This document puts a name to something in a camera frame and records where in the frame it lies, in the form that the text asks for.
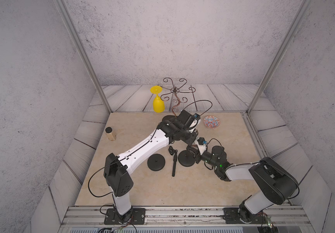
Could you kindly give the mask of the black round stand base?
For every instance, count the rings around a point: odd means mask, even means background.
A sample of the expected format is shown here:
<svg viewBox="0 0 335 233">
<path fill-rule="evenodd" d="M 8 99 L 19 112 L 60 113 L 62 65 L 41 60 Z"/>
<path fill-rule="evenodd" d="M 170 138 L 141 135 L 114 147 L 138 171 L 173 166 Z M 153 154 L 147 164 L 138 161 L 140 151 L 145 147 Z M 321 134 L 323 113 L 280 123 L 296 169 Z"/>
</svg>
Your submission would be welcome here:
<svg viewBox="0 0 335 233">
<path fill-rule="evenodd" d="M 183 150 L 179 153 L 178 161 L 184 167 L 191 167 L 195 164 L 194 155 L 188 150 Z"/>
</svg>

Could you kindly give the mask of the black microphone stand pole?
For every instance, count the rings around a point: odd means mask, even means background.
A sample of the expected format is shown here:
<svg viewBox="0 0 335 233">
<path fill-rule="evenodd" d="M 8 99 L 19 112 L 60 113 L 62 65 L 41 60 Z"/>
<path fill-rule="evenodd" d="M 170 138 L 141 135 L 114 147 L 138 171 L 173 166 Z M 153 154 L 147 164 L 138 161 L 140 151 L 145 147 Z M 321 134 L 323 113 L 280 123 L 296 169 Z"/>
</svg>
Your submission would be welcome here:
<svg viewBox="0 0 335 233">
<path fill-rule="evenodd" d="M 194 155 L 202 155 L 207 150 L 207 141 L 203 137 L 196 138 L 192 145 L 188 145 L 186 149 Z"/>
</svg>

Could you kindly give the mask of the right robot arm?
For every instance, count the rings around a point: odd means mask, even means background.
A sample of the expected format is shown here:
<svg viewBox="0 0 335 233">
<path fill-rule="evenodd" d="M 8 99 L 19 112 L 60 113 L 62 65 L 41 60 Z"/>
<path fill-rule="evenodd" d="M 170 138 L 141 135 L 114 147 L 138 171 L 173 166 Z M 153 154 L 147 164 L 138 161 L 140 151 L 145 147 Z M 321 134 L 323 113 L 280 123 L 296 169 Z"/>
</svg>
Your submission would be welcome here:
<svg viewBox="0 0 335 233">
<path fill-rule="evenodd" d="M 258 162 L 231 164 L 227 161 L 227 154 L 222 146 L 207 150 L 207 145 L 187 147 L 195 162 L 213 167 L 216 176 L 225 182 L 236 180 L 253 180 L 260 191 L 245 199 L 238 209 L 240 220 L 249 224 L 263 210 L 274 205 L 280 205 L 287 199 L 294 198 L 295 191 L 299 191 L 298 181 L 270 157 Z"/>
</svg>

